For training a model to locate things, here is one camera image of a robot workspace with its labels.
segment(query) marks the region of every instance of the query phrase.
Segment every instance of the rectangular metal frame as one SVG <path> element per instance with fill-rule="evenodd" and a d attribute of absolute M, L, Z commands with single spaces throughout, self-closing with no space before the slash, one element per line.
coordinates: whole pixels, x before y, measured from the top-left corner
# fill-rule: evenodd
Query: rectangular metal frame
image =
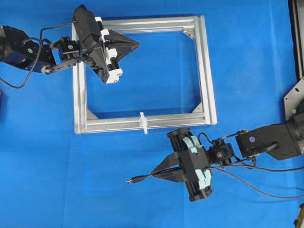
<path fill-rule="evenodd" d="M 291 33 L 294 42 L 294 60 L 297 80 L 304 76 L 304 1 L 289 0 Z"/>
<path fill-rule="evenodd" d="M 170 114 L 146 116 L 147 128 L 166 128 L 177 126 L 196 126 L 217 124 L 217 115 L 209 61 L 209 51 L 205 18 L 170 17 L 152 19 L 103 20 L 106 29 L 121 34 L 151 32 L 184 32 L 195 42 L 200 96 L 202 102 L 189 114 Z M 72 27 L 72 39 L 77 40 Z M 75 133 L 96 133 L 140 130 L 140 117 L 98 119 L 87 108 L 86 68 L 83 62 L 73 67 Z"/>

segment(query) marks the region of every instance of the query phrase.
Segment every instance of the purple dot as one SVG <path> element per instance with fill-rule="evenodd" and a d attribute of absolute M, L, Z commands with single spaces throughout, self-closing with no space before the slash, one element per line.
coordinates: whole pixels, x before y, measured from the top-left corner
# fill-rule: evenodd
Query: purple dot
<path fill-rule="evenodd" d="M 256 139 L 255 139 L 255 137 L 251 136 L 251 137 L 249 138 L 249 141 L 251 141 L 252 143 L 254 143 L 254 142 L 256 141 Z"/>

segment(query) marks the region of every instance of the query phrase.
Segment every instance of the robotic arm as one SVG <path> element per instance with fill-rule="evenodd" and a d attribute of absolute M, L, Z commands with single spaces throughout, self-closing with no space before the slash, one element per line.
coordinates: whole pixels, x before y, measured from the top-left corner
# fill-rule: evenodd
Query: robotic arm
<path fill-rule="evenodd" d="M 71 40 L 69 37 L 62 37 L 56 42 L 42 39 L 42 31 L 58 29 L 70 24 L 75 27 L 78 41 Z M 96 21 L 93 12 L 81 5 L 75 10 L 72 22 L 62 26 L 43 28 L 40 31 L 40 39 L 30 38 L 24 31 L 17 28 L 1 26 L 0 62 L 27 70 L 29 74 L 21 86 L 13 86 L 2 78 L 0 80 L 13 88 L 22 88 L 32 71 L 48 75 L 68 69 L 83 61 L 99 76 L 102 83 L 115 83 L 123 73 L 118 61 L 138 46 L 137 41 L 105 29 L 102 21 Z M 61 60 L 59 64 L 55 62 L 52 53 L 55 49 L 59 50 Z"/>
<path fill-rule="evenodd" d="M 212 193 L 211 170 L 224 168 L 235 163 L 252 160 L 266 152 L 277 160 L 284 160 L 304 154 L 304 110 L 302 103 L 298 113 L 286 123 L 264 126 L 252 131 L 239 131 L 227 137 L 207 140 L 212 144 L 208 150 L 195 137 L 189 128 L 181 128 L 167 134 L 173 147 L 173 153 L 167 156 L 149 175 L 137 176 L 127 183 L 137 183 L 150 176 L 173 182 L 184 182 L 189 200 L 204 199 Z M 234 153 L 232 145 L 225 143 L 230 137 L 236 137 L 238 147 L 244 159 L 240 160 Z"/>

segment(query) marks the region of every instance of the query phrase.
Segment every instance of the black cable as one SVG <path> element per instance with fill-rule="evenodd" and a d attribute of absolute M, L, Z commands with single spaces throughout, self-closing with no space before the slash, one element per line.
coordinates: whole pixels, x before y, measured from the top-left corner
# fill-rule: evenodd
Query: black cable
<path fill-rule="evenodd" d="M 74 23 L 76 21 L 71 21 L 69 23 L 66 23 L 66 24 L 63 24 L 63 25 L 59 25 L 59 26 L 52 26 L 52 27 L 46 27 L 46 28 L 42 28 L 40 30 L 40 36 L 39 36 L 39 48 L 38 48 L 38 53 L 37 53 L 37 56 L 35 58 L 35 61 L 34 61 L 34 64 L 31 68 L 31 70 L 29 71 L 28 75 L 26 76 L 26 78 L 24 79 L 22 85 L 20 86 L 15 86 L 15 85 L 12 85 L 10 83 L 8 83 L 7 81 L 5 81 L 4 79 L 2 79 L 0 77 L 0 81 L 4 82 L 5 84 L 7 84 L 8 86 L 14 88 L 14 89 L 21 89 L 22 87 L 25 86 L 25 84 L 28 82 L 28 79 L 29 79 L 29 76 L 31 75 L 31 73 L 33 72 L 35 66 L 36 66 L 36 63 L 38 62 L 38 59 L 39 59 L 39 56 L 40 56 L 40 53 L 41 53 L 41 49 L 42 49 L 42 43 L 43 43 L 43 39 L 42 39 L 42 32 L 44 30 L 50 30 L 50 29 L 60 29 L 60 28 L 63 28 L 63 27 L 66 27 L 66 26 L 69 26 L 70 24 Z"/>
<path fill-rule="evenodd" d="M 132 177 L 131 179 L 128 179 L 126 182 L 128 184 L 135 184 L 143 181 L 144 179 L 147 179 L 148 177 L 149 175 L 136 176 L 136 177 Z"/>
<path fill-rule="evenodd" d="M 231 173 L 231 172 L 228 172 L 226 170 L 222 170 L 222 169 L 219 169 L 217 168 L 218 171 L 221 171 L 221 172 L 224 172 L 234 178 L 236 178 L 237 180 L 239 180 L 240 182 L 244 183 L 245 185 L 247 185 L 248 187 L 252 188 L 253 190 L 265 195 L 265 196 L 268 196 L 268 197 L 272 197 L 272 198 L 277 198 L 277 199 L 296 199 L 296 198 L 304 198 L 304 195 L 298 195 L 298 196 L 275 196 L 275 195 L 271 195 L 267 192 L 264 192 L 260 189 L 258 189 L 257 187 L 249 184 L 248 182 L 246 182 L 245 180 L 243 180 L 242 178 L 238 177 L 237 175 Z"/>
<path fill-rule="evenodd" d="M 220 139 L 224 140 L 224 139 L 228 139 L 228 138 L 230 138 L 232 136 L 236 136 L 236 135 L 238 135 L 238 133 L 230 134 L 230 135 L 227 135 L 225 137 L 220 137 Z"/>
<path fill-rule="evenodd" d="M 218 168 L 226 168 L 226 167 L 242 167 L 242 168 L 250 168 L 250 169 L 256 169 L 256 170 L 263 170 L 263 171 L 268 171 L 268 172 L 290 172 L 290 171 L 297 171 L 297 170 L 303 170 L 303 167 L 298 167 L 298 168 L 292 168 L 292 169 L 285 169 L 285 170 L 273 170 L 273 169 L 267 169 L 267 168 L 262 168 L 262 167 L 256 167 L 256 166 L 252 166 L 252 165 L 222 165 L 222 166 L 214 166 L 214 167 L 210 167 L 207 168 L 208 170 L 212 170 L 212 169 L 218 169 Z"/>
<path fill-rule="evenodd" d="M 214 143 L 209 139 L 209 137 L 207 136 L 207 134 L 205 134 L 204 132 L 201 132 L 201 133 L 199 133 L 199 135 L 198 135 L 198 139 L 199 139 L 199 142 L 200 142 L 201 145 L 202 145 L 202 143 L 201 143 L 201 141 L 200 141 L 200 136 L 201 136 L 201 135 L 204 135 L 205 138 L 207 139 L 207 141 L 208 141 L 209 143 L 211 143 L 212 145 L 214 145 Z"/>
<path fill-rule="evenodd" d="M 250 158 L 244 158 L 244 159 L 239 159 L 239 158 L 238 158 L 237 161 L 231 163 L 231 165 L 237 164 L 237 163 L 242 163 L 242 164 L 245 164 L 245 165 L 246 165 L 246 163 L 244 163 L 244 161 L 248 161 L 248 160 L 251 160 L 251 159 L 250 159 Z"/>
<path fill-rule="evenodd" d="M 46 42 L 46 43 L 49 44 L 49 45 L 52 43 L 49 39 L 46 39 L 46 38 L 44 38 L 44 39 L 42 40 L 42 44 L 43 44 L 43 42 Z"/>
<path fill-rule="evenodd" d="M 27 38 L 27 39 L 24 39 L 24 40 L 22 41 L 22 43 L 26 43 L 26 42 L 29 42 L 29 41 L 31 41 L 31 40 L 36 40 L 36 41 L 39 42 L 39 39 L 38 39 L 38 38 L 36 38 L 36 37 L 29 37 L 29 38 Z"/>
<path fill-rule="evenodd" d="M 242 163 L 243 165 L 247 165 L 246 163 L 244 163 L 243 160 L 240 160 L 237 156 L 233 155 L 232 157 L 235 158 L 235 159 L 237 160 L 237 162 L 235 162 L 234 164 L 236 164 L 236 163 Z"/>
<path fill-rule="evenodd" d="M 153 176 L 153 175 L 156 175 L 156 174 L 161 174 L 161 173 L 164 173 L 164 172 L 174 171 L 174 170 L 179 170 L 179 169 L 180 169 L 180 167 L 167 168 L 165 170 L 161 170 L 161 171 L 158 171 L 158 172 L 151 172 L 151 174 L 149 174 L 148 176 Z"/>

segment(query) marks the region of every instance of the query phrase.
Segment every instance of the blue cloth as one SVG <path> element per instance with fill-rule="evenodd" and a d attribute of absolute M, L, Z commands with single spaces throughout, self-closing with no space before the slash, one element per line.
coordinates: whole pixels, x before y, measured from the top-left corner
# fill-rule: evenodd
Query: blue cloth
<path fill-rule="evenodd" d="M 0 24 L 38 36 L 71 20 L 84 3 L 106 19 L 205 15 L 218 125 L 192 127 L 211 138 L 284 121 L 283 96 L 296 83 L 286 0 L 4 1 Z M 70 28 L 46 31 L 56 40 Z M 198 102 L 192 41 L 183 34 L 132 35 L 141 46 L 120 62 L 119 83 L 102 85 L 88 69 L 88 105 L 101 117 L 184 113 Z M 20 84 L 25 71 L 0 65 Z M 0 84 L 0 228 L 292 227 L 302 199 L 266 198 L 214 171 L 214 193 L 190 203 L 182 183 L 125 180 L 150 172 L 172 152 L 172 129 L 74 134 L 72 70 L 33 73 L 22 90 Z M 239 154 L 235 140 L 232 142 Z M 303 158 L 258 165 L 291 168 Z M 303 173 L 230 169 L 273 194 L 303 193 Z"/>

